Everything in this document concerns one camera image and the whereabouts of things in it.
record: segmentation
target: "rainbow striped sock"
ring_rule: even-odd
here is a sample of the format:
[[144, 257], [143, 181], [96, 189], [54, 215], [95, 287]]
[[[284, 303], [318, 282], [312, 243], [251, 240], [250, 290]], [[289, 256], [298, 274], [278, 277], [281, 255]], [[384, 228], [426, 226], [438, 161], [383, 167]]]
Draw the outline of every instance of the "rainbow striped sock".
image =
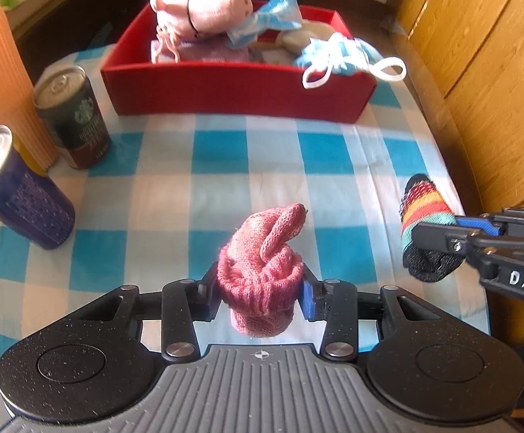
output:
[[412, 242], [412, 229], [417, 223], [457, 223], [453, 211], [426, 175], [416, 174], [406, 184], [401, 222], [402, 263], [414, 277], [423, 282], [437, 282], [464, 260], [459, 255], [418, 249]]

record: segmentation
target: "pink pig plush toy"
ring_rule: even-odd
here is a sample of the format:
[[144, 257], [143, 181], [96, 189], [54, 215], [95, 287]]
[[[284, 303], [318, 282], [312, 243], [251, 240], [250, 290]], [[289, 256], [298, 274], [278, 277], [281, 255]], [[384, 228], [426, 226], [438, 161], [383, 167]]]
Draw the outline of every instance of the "pink pig plush toy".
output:
[[150, 6], [157, 14], [157, 53], [166, 48], [176, 62], [181, 41], [224, 33], [252, 13], [251, 0], [150, 0]]

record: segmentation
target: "black disk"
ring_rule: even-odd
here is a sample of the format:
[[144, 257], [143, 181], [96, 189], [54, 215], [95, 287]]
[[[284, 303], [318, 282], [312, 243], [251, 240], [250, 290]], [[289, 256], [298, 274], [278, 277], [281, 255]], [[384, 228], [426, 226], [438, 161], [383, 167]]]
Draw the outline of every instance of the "black disk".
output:
[[382, 340], [367, 364], [378, 391], [427, 421], [466, 424], [508, 413], [524, 384], [521, 360], [505, 344], [458, 322], [411, 322], [416, 330]]
[[15, 414], [83, 423], [138, 401], [154, 380], [153, 357], [112, 322], [60, 320], [0, 359], [0, 392]]

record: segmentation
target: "pig ear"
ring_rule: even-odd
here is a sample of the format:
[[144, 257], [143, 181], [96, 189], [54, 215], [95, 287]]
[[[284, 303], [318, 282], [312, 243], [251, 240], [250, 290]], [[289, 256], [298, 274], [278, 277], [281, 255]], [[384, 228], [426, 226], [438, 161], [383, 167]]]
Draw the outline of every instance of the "pig ear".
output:
[[150, 0], [150, 6], [157, 13], [158, 11], [166, 11], [168, 6], [162, 0]]

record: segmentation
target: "metal screw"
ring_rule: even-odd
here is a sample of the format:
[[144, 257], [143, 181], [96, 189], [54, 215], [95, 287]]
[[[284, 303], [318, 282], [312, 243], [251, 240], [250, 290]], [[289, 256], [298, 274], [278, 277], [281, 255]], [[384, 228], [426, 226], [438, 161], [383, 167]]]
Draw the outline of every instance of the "metal screw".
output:
[[328, 344], [325, 348], [326, 353], [333, 357], [345, 357], [354, 353], [352, 345], [345, 342], [333, 342]]
[[194, 346], [188, 342], [176, 342], [166, 347], [166, 353], [176, 358], [183, 358], [194, 353]]

